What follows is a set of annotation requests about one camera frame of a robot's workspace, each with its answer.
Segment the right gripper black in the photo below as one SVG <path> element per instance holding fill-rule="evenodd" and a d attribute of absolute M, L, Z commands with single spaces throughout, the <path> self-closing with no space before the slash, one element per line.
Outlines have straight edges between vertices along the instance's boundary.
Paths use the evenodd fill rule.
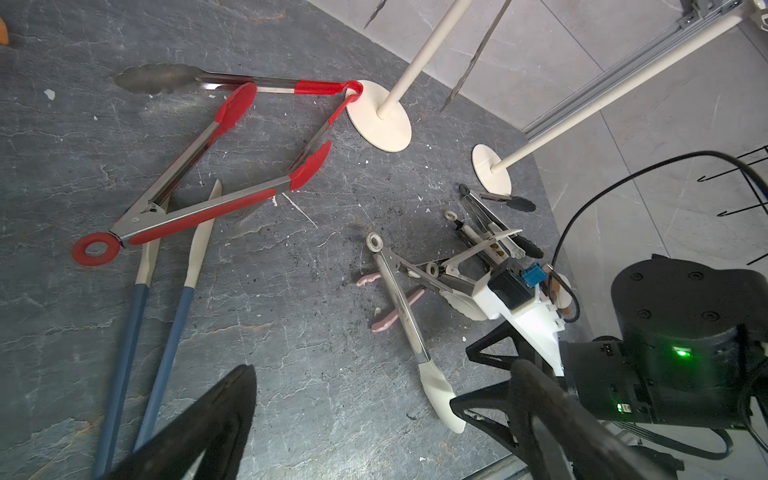
<path fill-rule="evenodd" d="M 640 374 L 622 341 L 603 337 L 563 342 L 565 374 L 555 376 L 541 356 L 508 323 L 466 349 L 468 358 L 503 369 L 505 382 L 453 398 L 452 412 L 516 456 L 544 456 L 550 448 L 537 438 L 540 422 L 568 456 L 645 456 L 611 435 L 602 421 L 638 421 L 648 399 Z"/>

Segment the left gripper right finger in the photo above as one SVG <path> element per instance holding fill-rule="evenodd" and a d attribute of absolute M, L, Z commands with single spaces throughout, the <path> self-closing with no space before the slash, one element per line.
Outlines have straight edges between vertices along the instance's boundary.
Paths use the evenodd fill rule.
<path fill-rule="evenodd" d="M 666 472 L 611 435 L 585 408 L 571 399 L 532 363 L 510 367 L 509 429 L 522 448 L 521 458 L 536 479 L 552 479 L 555 463 L 570 460 L 584 479 L 664 479 Z M 534 433 L 540 423 L 563 454 L 548 459 Z"/>

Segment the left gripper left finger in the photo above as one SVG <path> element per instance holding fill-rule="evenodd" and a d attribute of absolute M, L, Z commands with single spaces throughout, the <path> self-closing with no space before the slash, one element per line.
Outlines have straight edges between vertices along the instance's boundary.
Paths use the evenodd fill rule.
<path fill-rule="evenodd" d="M 196 479 L 235 479 L 248 442 L 256 398 L 254 367 L 235 367 L 104 477 L 182 479 L 196 466 Z"/>

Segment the blue handle cream tongs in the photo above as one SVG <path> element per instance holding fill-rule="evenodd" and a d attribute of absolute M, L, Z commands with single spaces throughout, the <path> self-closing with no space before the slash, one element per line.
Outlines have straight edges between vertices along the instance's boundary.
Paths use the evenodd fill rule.
<path fill-rule="evenodd" d="M 139 352 L 155 357 L 156 371 L 147 375 L 148 399 L 138 423 L 132 449 L 137 450 L 153 436 L 159 410 L 167 389 L 174 358 L 178 350 L 186 318 L 194 299 L 215 221 L 208 219 L 194 228 L 188 252 L 188 263 L 179 300 L 173 318 L 145 326 L 152 280 L 160 253 L 159 239 L 141 248 L 139 268 L 131 294 L 127 319 L 123 325 L 116 363 L 108 391 L 107 406 L 97 442 L 91 477 L 102 479 L 116 463 L 118 442 L 122 439 L 125 405 L 129 388 L 134 384 L 133 373 Z"/>

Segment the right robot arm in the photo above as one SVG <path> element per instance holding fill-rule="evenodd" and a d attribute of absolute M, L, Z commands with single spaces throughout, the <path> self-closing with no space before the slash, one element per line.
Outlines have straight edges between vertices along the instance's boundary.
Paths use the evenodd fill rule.
<path fill-rule="evenodd" d="M 569 434 L 580 414 L 687 455 L 726 458 L 730 431 L 752 431 L 751 404 L 767 404 L 765 276 L 654 255 L 617 275 L 611 299 L 620 336 L 557 342 L 552 362 L 509 322 L 471 344 L 471 361 L 510 377 L 453 398 L 451 411 L 527 463 L 532 416 Z"/>

